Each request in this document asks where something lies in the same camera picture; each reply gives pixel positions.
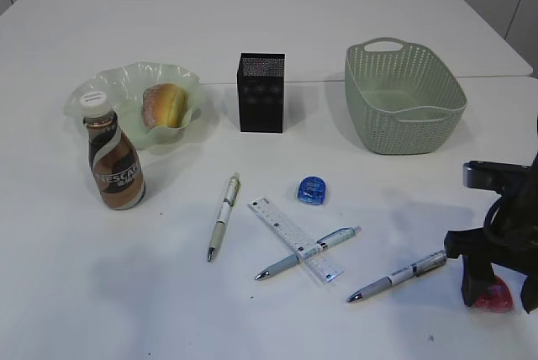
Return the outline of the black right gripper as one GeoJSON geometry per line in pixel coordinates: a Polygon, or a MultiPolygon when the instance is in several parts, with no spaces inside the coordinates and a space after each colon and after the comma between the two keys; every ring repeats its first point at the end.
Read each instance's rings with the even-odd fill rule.
{"type": "Polygon", "coordinates": [[[450,230],[444,239],[446,255],[462,258],[462,298],[471,307],[495,285],[492,265],[527,275],[520,300],[527,314],[538,308],[537,209],[499,209],[484,226],[450,230]]]}

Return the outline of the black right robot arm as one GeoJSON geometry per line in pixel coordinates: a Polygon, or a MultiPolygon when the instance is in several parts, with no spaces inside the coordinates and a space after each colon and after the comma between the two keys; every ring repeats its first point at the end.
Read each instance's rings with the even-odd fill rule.
{"type": "Polygon", "coordinates": [[[483,225],[449,230],[446,256],[462,258],[462,299],[467,307],[490,297],[499,279],[493,265],[526,276],[520,300],[526,313],[537,309],[537,161],[515,165],[468,161],[462,165],[466,188],[494,191],[498,199],[485,214],[483,225]]]}

